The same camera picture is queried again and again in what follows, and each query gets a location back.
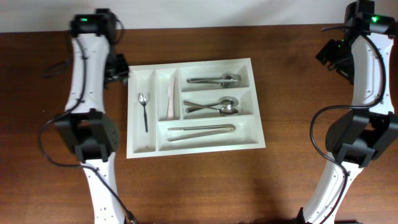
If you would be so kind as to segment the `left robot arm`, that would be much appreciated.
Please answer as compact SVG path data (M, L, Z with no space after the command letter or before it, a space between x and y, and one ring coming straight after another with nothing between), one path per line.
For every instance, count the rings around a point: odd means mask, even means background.
M55 121L58 133L86 175L95 223L127 222L114 173L119 128L106 114L103 100L109 83L129 78L124 55L115 50L117 23L110 9L77 14L72 19L72 84L65 114Z

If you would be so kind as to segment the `large metal spoon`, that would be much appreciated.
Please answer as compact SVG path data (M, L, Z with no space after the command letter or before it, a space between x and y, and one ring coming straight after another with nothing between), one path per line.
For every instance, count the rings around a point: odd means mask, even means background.
M234 115L239 114L239 111L231 105L223 106L221 108L214 108L212 106L205 106L205 105L199 105L196 103L192 103L187 100L184 100L183 103L185 106L190 106L190 107L194 106L194 107L201 108L201 109L215 110L215 111L219 112L219 114L221 114L222 116L234 116Z
M221 97L218 101L214 102L214 103L210 103L210 104L206 104L207 106L217 106L217 105L223 105L223 106L238 106L239 105L239 100L235 97L232 96L224 96ZM198 111L200 110L200 108L191 106L185 109L186 113L191 113L194 111Z

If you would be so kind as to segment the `horizontal metal fork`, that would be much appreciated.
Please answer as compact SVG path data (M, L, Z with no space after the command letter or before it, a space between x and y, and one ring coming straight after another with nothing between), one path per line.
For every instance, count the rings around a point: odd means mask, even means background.
M196 83L196 82L201 82L201 81L213 81L213 80L237 80L241 81L242 77L241 75L235 74L235 73L224 73L220 77L208 77L208 78L189 78L187 79L188 83Z

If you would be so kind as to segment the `small teaspoon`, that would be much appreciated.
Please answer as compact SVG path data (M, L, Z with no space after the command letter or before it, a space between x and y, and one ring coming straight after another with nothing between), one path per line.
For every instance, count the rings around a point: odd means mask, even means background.
M138 94L138 101L140 103L140 105L143 107L143 118L144 118L144 127L145 127L145 131L148 133L148 121L147 121L147 111L146 111L146 106L149 102L148 97L146 97L146 95L139 93Z

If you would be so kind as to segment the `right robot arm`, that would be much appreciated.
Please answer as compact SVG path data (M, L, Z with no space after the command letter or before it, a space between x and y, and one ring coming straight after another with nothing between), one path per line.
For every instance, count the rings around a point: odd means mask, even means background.
M397 139L397 115L390 97L389 62L394 37L393 17L375 13L375 2L347 5L341 40L329 40L316 59L353 85L353 99L325 138L326 166L308 203L294 223L334 223L338 208L354 179Z

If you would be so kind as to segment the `metal tongs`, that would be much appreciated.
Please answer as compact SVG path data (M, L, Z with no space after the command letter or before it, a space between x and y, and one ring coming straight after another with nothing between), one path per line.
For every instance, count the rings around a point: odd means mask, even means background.
M192 138L200 138L205 136L211 136L216 134L224 134L234 132L236 130L236 126L233 124L218 124L218 125L209 125L209 126L191 126L191 127L178 127L178 128L169 128L169 131L195 131L193 134L186 134L182 136L176 136L172 138L168 138L169 142L181 141Z

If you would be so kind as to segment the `pink plastic knife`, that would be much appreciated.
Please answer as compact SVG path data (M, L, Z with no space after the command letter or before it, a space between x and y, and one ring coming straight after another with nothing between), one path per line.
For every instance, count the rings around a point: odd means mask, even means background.
M168 107L167 107L167 119L173 120L175 114L175 107L174 107L174 89L175 89L175 77L170 79L170 83L167 88L167 96L168 100Z

